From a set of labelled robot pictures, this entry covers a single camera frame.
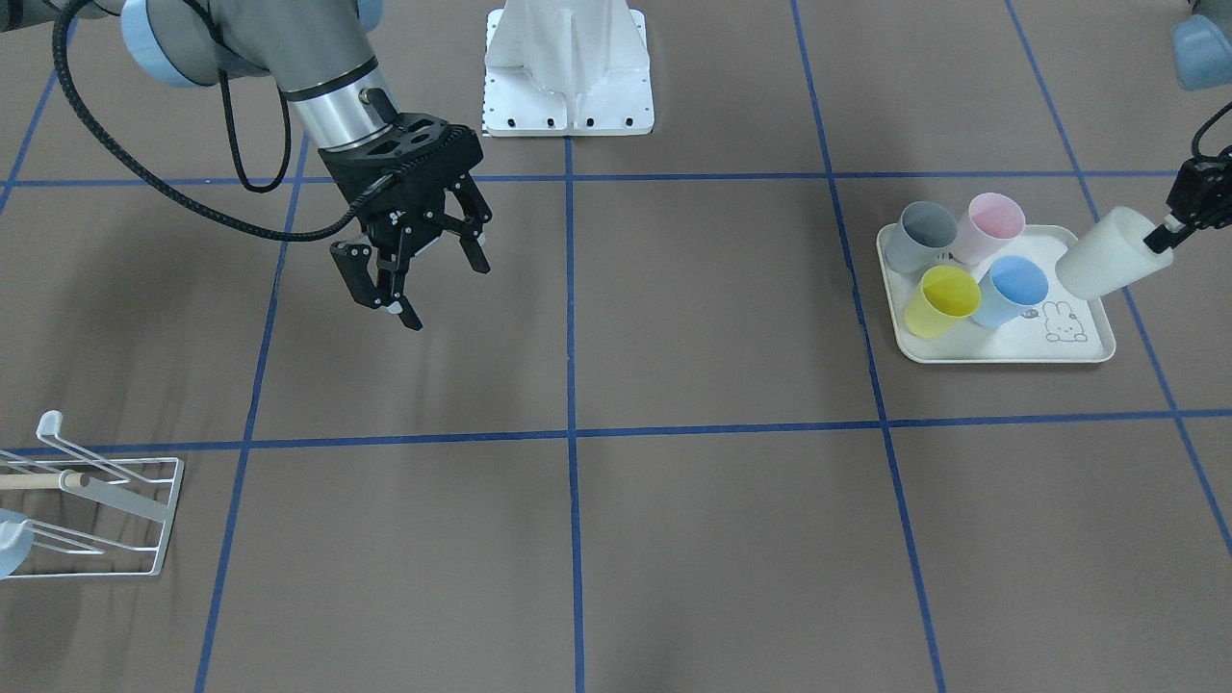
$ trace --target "pink cup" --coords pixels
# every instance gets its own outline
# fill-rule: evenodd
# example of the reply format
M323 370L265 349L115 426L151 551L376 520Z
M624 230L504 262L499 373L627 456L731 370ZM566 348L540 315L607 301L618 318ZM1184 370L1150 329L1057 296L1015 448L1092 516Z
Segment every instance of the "pink cup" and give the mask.
M1026 228L1026 215L1018 202L999 192L977 195L958 222L958 237L950 245L955 260L978 265L1004 248Z

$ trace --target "bunny drawing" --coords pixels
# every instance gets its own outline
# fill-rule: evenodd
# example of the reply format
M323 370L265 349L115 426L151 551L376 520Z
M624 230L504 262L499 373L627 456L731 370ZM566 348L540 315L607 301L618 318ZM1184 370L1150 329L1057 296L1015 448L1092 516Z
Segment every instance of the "bunny drawing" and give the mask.
M1044 324L1048 342L1087 342L1087 332L1074 314L1073 306L1066 301L1044 305Z

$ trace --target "white cup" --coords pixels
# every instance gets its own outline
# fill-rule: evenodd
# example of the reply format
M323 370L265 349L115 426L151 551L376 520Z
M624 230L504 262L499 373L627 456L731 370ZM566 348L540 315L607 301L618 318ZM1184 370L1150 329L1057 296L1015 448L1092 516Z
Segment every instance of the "white cup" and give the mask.
M1172 264L1172 248L1156 254L1143 239L1154 222L1129 207L1114 207L1057 260L1066 291L1092 301Z

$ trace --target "blue cup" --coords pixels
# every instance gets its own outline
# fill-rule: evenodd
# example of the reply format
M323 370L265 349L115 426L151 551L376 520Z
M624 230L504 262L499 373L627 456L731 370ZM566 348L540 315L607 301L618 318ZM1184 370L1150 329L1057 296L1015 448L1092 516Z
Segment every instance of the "blue cup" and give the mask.
M971 319L983 327L1000 327L1037 306L1048 296L1048 277L1035 263L1019 255L993 261L979 280L982 300Z
M34 533L25 524L26 515L0 509L0 578L12 575L34 545Z
M1172 30L1177 80L1194 91L1232 81L1232 42L1202 15L1194 15Z

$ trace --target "yellow cup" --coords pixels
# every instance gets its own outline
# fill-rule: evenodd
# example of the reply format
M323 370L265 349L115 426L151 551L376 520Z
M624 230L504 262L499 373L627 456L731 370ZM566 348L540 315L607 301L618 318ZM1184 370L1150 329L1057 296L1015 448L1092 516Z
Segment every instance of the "yellow cup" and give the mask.
M979 285L954 265L938 265L926 273L907 303L903 322L912 334L931 339L979 308Z

